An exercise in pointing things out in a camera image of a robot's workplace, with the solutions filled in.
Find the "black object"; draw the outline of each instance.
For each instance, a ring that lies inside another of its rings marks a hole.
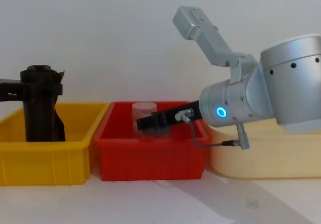
[[[199,101],[191,102],[179,107],[174,107],[162,111],[157,111],[151,113],[151,115],[138,119],[137,128],[138,130],[147,130],[147,129],[161,129],[168,126],[182,124],[183,121],[177,121],[175,115],[182,110],[192,109],[193,115],[189,118],[191,121],[202,119],[202,115],[199,108]]]
[[[55,104],[62,95],[64,72],[34,65],[20,72],[19,80],[0,79],[0,101],[22,101],[26,141],[66,141],[65,129]]]

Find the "plastic bin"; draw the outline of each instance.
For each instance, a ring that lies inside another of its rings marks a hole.
[[[76,185],[90,176],[91,138],[105,103],[58,103],[65,142],[25,142],[20,109],[0,123],[0,185]]]
[[[293,134],[275,120],[245,124],[250,149],[215,147],[209,164],[218,173],[233,178],[321,177],[321,131]],[[235,126],[212,130],[211,142],[237,138]]]
[[[110,105],[96,134],[100,175],[103,181],[200,179],[205,150],[194,145],[187,124],[173,126],[169,135],[140,139],[133,135],[131,106],[134,102]],[[155,102],[157,110],[186,102]],[[198,142],[209,142],[202,121],[195,121]]]

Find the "white table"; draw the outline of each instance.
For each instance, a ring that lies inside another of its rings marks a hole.
[[[321,180],[201,180],[0,188],[3,224],[321,223]]]

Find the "red bin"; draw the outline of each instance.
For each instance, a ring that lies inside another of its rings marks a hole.
[[[192,141],[188,124],[172,126],[166,136],[140,139],[133,134],[131,107],[135,102],[113,102],[100,123],[93,143],[98,150],[103,181],[200,179],[205,148]],[[155,102],[157,110],[186,104]],[[209,143],[203,121],[194,121],[197,141]]]

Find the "white wall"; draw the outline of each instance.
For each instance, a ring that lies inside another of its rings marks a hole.
[[[275,41],[321,32],[320,0],[0,0],[0,77],[47,64],[66,71],[60,101],[197,99],[229,71],[181,37],[180,5],[202,8],[257,60]],[[0,116],[16,106],[0,103]]]

